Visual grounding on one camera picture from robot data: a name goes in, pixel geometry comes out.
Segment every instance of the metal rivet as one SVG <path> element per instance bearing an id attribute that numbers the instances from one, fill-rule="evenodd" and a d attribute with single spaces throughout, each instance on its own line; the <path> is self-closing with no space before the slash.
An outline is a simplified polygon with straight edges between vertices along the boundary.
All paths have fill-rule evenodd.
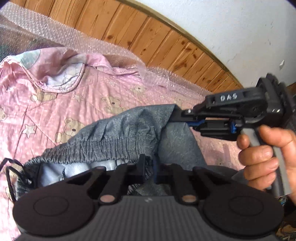
<path id="1" fill-rule="evenodd" d="M 194 195 L 184 195 L 182 197 L 182 200 L 183 200 L 183 202 L 188 202 L 188 203 L 196 202 L 196 196 L 194 196 Z"/>
<path id="2" fill-rule="evenodd" d="M 100 200 L 102 202 L 105 202 L 105 203 L 110 203 L 110 202 L 113 202 L 115 200 L 115 197 L 112 196 L 112 195 L 107 194 L 107 195 L 101 196 Z"/>

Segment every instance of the black drawstring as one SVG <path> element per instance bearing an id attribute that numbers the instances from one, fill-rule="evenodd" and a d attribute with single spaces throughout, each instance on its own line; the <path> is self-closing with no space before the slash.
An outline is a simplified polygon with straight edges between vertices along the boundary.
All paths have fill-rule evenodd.
<path id="1" fill-rule="evenodd" d="M 17 164 L 19 166 L 22 167 L 25 178 L 23 175 L 21 175 L 15 168 L 8 166 L 5 169 L 5 175 L 6 175 L 6 179 L 7 179 L 7 184 L 8 184 L 8 189 L 9 189 L 9 194 L 11 196 L 11 200 L 13 203 L 15 203 L 16 198 L 15 198 L 15 193 L 11 184 L 11 180 L 10 180 L 10 175 L 9 172 L 12 171 L 14 174 L 17 175 L 18 178 L 20 178 L 20 180 L 23 182 L 24 185 L 30 187 L 33 183 L 32 180 L 30 179 L 29 174 L 25 171 L 24 166 L 18 161 L 18 160 L 12 160 L 10 158 L 4 158 L 3 161 L 0 163 L 0 171 L 3 169 L 4 165 L 9 162 L 10 164 Z"/>

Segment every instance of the finger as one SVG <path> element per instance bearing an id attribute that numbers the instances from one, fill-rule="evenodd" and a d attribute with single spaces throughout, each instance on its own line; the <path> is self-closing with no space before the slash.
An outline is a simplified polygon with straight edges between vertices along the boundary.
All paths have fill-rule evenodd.
<path id="1" fill-rule="evenodd" d="M 244 150 L 250 145 L 249 137 L 246 134 L 237 137 L 237 146 L 239 149 Z"/>
<path id="2" fill-rule="evenodd" d="M 259 127 L 259 133 L 263 141 L 277 147 L 284 147 L 296 139 L 292 130 L 270 128 L 266 125 Z"/>
<path id="3" fill-rule="evenodd" d="M 276 178 L 276 173 L 272 172 L 266 176 L 250 180 L 248 183 L 248 186 L 256 188 L 258 190 L 264 190 L 274 182 L 275 178 Z"/>
<path id="4" fill-rule="evenodd" d="M 244 177 L 247 180 L 253 180 L 259 177 L 268 175 L 274 172 L 279 166 L 279 160 L 276 157 L 271 158 L 268 161 L 261 162 L 255 165 L 246 166 L 244 168 Z"/>
<path id="5" fill-rule="evenodd" d="M 239 153 L 239 161 L 245 166 L 250 166 L 269 160 L 273 153 L 270 146 L 249 147 Z"/>

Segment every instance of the white wall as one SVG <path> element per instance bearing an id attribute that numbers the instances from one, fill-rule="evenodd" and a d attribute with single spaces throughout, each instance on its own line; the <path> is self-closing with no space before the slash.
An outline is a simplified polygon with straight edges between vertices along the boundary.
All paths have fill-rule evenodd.
<path id="1" fill-rule="evenodd" d="M 267 72 L 296 81 L 296 10 L 286 0 L 137 1 L 193 35 L 244 87 Z"/>

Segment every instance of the round black pad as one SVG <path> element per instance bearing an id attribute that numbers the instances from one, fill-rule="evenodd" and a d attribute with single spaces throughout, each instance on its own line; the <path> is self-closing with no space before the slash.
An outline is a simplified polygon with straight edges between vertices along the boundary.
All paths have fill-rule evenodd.
<path id="1" fill-rule="evenodd" d="M 245 237 L 270 233 L 284 217 L 284 210 L 274 197 L 241 184 L 214 189 L 205 200 L 203 211 L 220 230 Z"/>
<path id="2" fill-rule="evenodd" d="M 56 237 L 83 227 L 93 212 L 93 200 L 82 186 L 59 183 L 25 194 L 15 203 L 12 214 L 21 230 Z"/>

